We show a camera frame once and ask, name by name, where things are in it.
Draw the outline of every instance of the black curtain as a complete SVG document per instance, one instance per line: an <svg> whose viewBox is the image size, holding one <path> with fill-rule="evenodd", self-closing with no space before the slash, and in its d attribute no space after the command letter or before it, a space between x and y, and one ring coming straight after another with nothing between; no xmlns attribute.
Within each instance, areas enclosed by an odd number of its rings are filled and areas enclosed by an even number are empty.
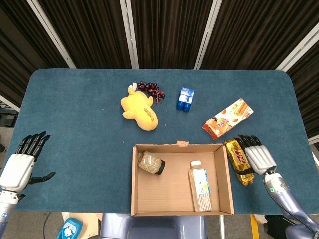
<svg viewBox="0 0 319 239"><path fill-rule="evenodd" d="M68 67L24 0L0 1L0 94L20 106L31 74Z"/></svg>
<svg viewBox="0 0 319 239"><path fill-rule="evenodd" d="M318 22L318 0L224 0L201 68L275 69Z"/></svg>
<svg viewBox="0 0 319 239"><path fill-rule="evenodd" d="M193 69L212 0L131 0L140 68Z"/></svg>
<svg viewBox="0 0 319 239"><path fill-rule="evenodd" d="M287 73L294 83L308 138L319 135L319 41Z"/></svg>
<svg viewBox="0 0 319 239"><path fill-rule="evenodd" d="M40 0L77 68L131 68L118 0Z"/></svg>

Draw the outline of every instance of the yellow plush toy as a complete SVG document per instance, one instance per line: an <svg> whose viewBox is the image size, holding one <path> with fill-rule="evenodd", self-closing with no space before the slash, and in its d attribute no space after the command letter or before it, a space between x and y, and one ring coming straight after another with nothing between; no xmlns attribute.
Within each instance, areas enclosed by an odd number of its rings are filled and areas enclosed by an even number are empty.
<svg viewBox="0 0 319 239"><path fill-rule="evenodd" d="M135 91L132 86L128 88L129 95L121 99L121 106L124 109L123 117L135 119L138 126L151 131L158 125L158 118L151 109L153 104L152 96L148 97L141 91Z"/></svg>

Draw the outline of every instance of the robotic arm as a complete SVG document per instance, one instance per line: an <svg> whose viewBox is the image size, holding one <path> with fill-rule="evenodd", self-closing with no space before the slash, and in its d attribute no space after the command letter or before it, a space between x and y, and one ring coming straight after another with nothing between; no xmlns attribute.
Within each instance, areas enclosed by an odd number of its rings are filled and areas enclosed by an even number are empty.
<svg viewBox="0 0 319 239"><path fill-rule="evenodd" d="M33 167L50 136L46 132L29 135L19 145L15 154L9 158L0 177L0 238L2 238L9 218L15 206L25 197L20 194L28 184L45 182L51 179L55 172L44 177L31 177Z"/></svg>
<svg viewBox="0 0 319 239"><path fill-rule="evenodd" d="M270 197L281 207L283 215L301 224L286 228L288 239L318 239L319 224L311 219L293 196L282 176L276 173L276 163L268 149L255 136L239 135L238 143L247 155L252 169L264 176L264 184Z"/></svg>

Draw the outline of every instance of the grapes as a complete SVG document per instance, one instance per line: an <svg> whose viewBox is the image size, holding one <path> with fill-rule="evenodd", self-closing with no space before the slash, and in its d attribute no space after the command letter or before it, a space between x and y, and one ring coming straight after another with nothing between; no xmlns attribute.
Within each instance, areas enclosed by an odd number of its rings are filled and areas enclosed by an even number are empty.
<svg viewBox="0 0 319 239"><path fill-rule="evenodd" d="M159 99L163 99L166 96L164 91L160 91L160 88L157 86L156 82L145 83L143 81L140 81L139 83L137 83L137 88L141 91L148 91L155 100L156 104L159 102Z"/></svg>

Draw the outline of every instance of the blue tablecloth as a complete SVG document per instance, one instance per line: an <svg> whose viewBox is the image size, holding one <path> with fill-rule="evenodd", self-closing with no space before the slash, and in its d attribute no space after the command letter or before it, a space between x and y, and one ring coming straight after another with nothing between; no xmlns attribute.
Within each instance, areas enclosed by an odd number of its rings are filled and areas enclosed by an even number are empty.
<svg viewBox="0 0 319 239"><path fill-rule="evenodd" d="M122 117L120 99L132 82L157 82L165 91L153 105L159 124L146 132ZM190 112L176 110L181 87L195 89ZM237 134L256 135L309 213L319 212L319 177L308 146L294 88L281 71L46 69L29 82L8 150L29 134L51 139L33 176L56 175L29 185L21 211L129 213L132 147L185 140L213 143L203 124L238 98L254 113L217 143ZM235 213L278 214L262 177L244 187L230 168Z"/></svg>

